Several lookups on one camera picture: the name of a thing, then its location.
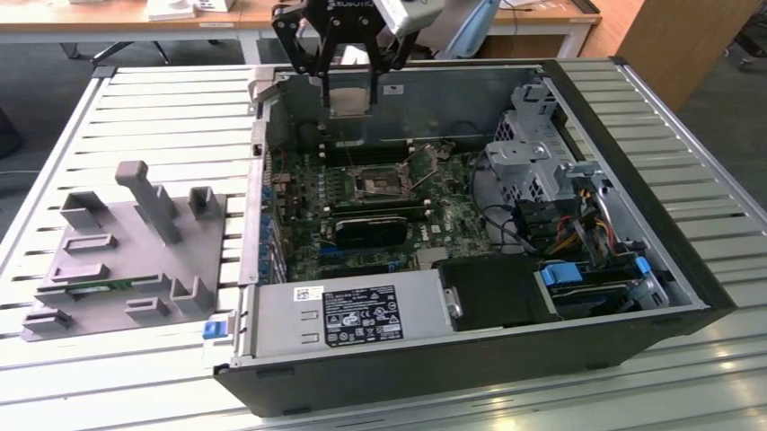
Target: chair leg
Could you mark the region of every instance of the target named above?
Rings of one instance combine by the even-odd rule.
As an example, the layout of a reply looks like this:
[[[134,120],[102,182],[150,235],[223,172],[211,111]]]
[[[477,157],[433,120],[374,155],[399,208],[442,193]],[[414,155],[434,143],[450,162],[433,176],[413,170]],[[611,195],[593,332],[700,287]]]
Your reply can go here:
[[[107,49],[105,49],[99,54],[97,54],[91,59],[91,63],[94,64],[94,66],[98,66],[102,60],[109,58],[113,54],[121,52],[133,44],[134,42],[115,42],[114,44],[111,44],[111,46]]]
[[[67,58],[75,60],[81,58],[81,52],[78,51],[78,44],[77,43],[61,43],[59,46],[62,50],[67,54]]]
[[[158,42],[153,42],[155,44],[155,48],[159,51],[159,55],[163,57],[163,61],[166,62],[166,66],[171,64],[171,59],[169,58],[169,55],[166,54],[166,51],[163,50],[163,47],[159,45]]]

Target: white device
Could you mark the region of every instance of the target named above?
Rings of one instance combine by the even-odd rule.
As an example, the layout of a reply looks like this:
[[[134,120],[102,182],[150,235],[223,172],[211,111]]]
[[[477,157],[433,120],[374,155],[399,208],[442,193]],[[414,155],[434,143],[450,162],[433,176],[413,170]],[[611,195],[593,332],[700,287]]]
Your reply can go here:
[[[150,21],[195,18],[193,0],[149,0],[145,10]]]
[[[397,37],[425,29],[445,9],[445,0],[373,0]]]
[[[235,0],[195,0],[195,8],[205,12],[229,12]]]

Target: motherboard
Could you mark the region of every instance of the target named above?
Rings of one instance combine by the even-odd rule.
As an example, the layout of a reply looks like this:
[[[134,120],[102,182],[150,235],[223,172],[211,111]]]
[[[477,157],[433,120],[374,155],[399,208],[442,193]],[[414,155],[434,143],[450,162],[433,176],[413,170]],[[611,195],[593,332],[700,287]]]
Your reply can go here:
[[[435,140],[273,149],[289,280],[430,269],[493,245],[469,183],[478,152]]]

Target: logo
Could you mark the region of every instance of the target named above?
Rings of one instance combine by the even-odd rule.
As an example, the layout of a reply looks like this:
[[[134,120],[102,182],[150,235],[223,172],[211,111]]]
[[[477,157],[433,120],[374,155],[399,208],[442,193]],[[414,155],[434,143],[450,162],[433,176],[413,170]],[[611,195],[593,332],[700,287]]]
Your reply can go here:
[[[329,0],[327,10],[333,11],[338,7],[374,7],[373,0]]]
[[[350,313],[345,314],[342,322],[343,322],[345,326],[359,325],[361,324],[361,317],[358,315],[358,312],[350,312]]]

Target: barcode sticker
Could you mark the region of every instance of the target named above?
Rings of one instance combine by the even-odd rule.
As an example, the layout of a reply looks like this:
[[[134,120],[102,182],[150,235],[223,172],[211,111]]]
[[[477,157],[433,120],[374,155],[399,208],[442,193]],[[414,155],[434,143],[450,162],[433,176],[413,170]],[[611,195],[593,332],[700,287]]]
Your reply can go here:
[[[205,29],[229,29],[234,26],[234,22],[201,22],[201,27]]]
[[[317,301],[323,299],[325,286],[305,286],[293,289],[293,300],[298,301]]]

